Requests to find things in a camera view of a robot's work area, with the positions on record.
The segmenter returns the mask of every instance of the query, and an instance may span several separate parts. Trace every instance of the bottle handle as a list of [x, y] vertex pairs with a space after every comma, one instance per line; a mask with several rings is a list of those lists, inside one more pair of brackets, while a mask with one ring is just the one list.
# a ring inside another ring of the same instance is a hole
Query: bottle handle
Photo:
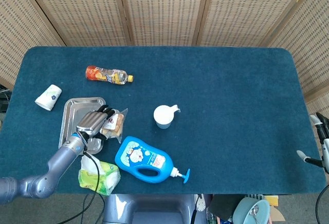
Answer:
[[180, 109], [178, 108], [178, 105], [173, 105], [170, 107], [170, 109], [174, 112], [178, 111], [180, 113]]
[[[161, 171], [160, 169], [151, 166], [151, 165], [139, 165], [139, 166], [135, 166], [136, 170], [135, 170], [135, 176], [136, 178], [145, 181], [147, 183], [160, 183], [162, 181], [164, 181], [165, 179], [163, 178], [163, 176], [161, 176]], [[156, 176], [148, 176], [145, 174], [142, 174], [139, 172], [140, 169], [146, 169], [146, 170], [152, 170], [152, 171], [156, 171], [158, 172], [158, 175]]]

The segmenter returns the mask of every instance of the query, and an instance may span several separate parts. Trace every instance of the floor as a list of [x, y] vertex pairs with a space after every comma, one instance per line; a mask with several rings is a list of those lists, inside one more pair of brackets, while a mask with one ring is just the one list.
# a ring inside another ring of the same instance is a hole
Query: floor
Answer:
[[5, 119], [6, 114], [5, 113], [0, 113], [0, 130], [1, 130], [1, 126], [2, 126], [2, 122]]
[[[273, 224], [317, 224], [315, 203], [318, 194], [297, 194], [279, 197], [279, 210], [286, 221]], [[72, 217], [82, 210], [85, 195], [54, 194], [48, 199], [23, 199], [0, 206], [0, 223], [58, 223]], [[95, 197], [92, 206], [85, 212], [83, 223], [95, 223], [103, 208], [99, 196]], [[319, 204], [319, 217], [322, 224], [329, 223], [329, 190], [324, 193]], [[69, 223], [80, 223], [77, 218]]]

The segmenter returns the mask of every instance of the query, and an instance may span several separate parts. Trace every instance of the juice bottle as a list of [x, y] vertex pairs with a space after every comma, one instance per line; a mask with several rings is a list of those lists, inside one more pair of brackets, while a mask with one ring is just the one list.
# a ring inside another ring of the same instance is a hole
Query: juice bottle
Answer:
[[86, 78], [89, 80], [106, 81], [112, 84], [125, 84], [134, 80], [134, 76], [128, 75], [123, 70], [104, 69], [96, 66], [87, 67]]

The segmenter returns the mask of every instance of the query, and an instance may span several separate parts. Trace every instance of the white mug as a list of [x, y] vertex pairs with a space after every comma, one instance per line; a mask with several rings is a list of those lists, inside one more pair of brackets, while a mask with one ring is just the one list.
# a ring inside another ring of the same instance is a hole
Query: white mug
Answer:
[[172, 107], [166, 105], [158, 106], [153, 113], [153, 117], [157, 126], [161, 129], [168, 128], [174, 119], [174, 113], [176, 111], [180, 112], [180, 109], [177, 105]]

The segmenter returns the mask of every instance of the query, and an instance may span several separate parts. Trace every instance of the bowl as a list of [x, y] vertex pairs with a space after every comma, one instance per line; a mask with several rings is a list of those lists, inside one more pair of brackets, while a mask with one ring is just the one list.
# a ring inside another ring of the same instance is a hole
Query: bowl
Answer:
[[245, 197], [237, 205], [233, 213], [234, 224], [256, 224], [256, 221], [252, 215], [249, 215], [252, 208], [258, 205], [259, 210], [256, 214], [256, 219], [259, 224], [267, 224], [269, 219], [269, 203], [267, 200], [258, 200], [251, 197]]

